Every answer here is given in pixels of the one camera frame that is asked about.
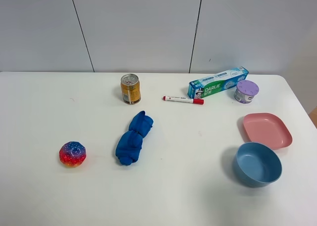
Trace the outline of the crumpled blue cloth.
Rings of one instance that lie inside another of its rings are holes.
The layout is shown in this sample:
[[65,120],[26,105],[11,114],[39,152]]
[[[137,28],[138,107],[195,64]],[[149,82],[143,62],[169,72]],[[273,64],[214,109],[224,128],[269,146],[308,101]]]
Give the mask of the crumpled blue cloth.
[[153,123],[153,119],[145,111],[140,111],[133,117],[128,131],[121,136],[115,149],[115,156],[122,165],[129,166],[138,161],[143,139],[150,132]]

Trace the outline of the red white marker pen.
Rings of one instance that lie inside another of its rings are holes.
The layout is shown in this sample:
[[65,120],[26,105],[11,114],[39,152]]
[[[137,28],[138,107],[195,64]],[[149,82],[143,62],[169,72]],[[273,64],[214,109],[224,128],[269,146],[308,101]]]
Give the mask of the red white marker pen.
[[172,96],[163,96],[162,99],[164,101],[169,101],[169,102],[189,103],[189,104],[197,104],[197,105],[204,104],[203,99],[189,99],[189,98],[172,97]]

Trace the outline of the purple lidded small tub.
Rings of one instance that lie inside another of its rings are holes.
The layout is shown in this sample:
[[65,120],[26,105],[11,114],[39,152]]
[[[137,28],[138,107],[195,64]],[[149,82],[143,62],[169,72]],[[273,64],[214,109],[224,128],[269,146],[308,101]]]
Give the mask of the purple lidded small tub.
[[250,80],[241,80],[236,85],[234,98],[240,103],[248,104],[258,92],[259,87],[256,83]]

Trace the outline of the pink square plate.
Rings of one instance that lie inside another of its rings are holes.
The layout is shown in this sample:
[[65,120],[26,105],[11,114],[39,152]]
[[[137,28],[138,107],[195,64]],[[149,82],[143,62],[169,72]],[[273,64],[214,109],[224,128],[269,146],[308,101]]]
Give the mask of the pink square plate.
[[248,139],[272,150],[289,147],[293,138],[284,122],[271,113],[250,113],[243,118]]

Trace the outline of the Darlie toothpaste box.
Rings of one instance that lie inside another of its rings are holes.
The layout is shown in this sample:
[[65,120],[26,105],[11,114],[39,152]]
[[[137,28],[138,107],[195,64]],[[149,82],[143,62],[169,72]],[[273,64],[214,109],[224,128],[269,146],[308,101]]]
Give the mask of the Darlie toothpaste box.
[[205,98],[235,87],[239,81],[245,80],[248,74],[249,71],[240,66],[191,81],[187,95],[191,99]]

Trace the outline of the blue plastic bowl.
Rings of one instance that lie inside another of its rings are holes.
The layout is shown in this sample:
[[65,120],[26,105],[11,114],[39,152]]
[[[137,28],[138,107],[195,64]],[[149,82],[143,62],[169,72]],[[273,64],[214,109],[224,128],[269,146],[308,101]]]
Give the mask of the blue plastic bowl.
[[232,168],[237,179],[252,188],[265,187],[277,181],[282,174],[277,154],[257,142],[247,142],[238,148]]

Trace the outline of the gold drink can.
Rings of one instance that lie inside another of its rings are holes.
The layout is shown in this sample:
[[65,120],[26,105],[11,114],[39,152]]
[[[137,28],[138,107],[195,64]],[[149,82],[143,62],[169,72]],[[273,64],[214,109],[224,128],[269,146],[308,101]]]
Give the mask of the gold drink can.
[[120,86],[125,103],[134,105],[141,100],[140,81],[137,75],[132,73],[123,75]]

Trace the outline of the rainbow speckled squishy ball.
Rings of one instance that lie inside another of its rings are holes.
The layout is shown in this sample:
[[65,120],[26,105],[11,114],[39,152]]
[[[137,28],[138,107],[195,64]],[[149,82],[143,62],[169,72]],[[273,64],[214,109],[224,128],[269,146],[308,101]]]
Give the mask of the rainbow speckled squishy ball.
[[65,143],[59,151],[60,162],[69,168],[80,166],[86,159],[86,148],[79,142]]

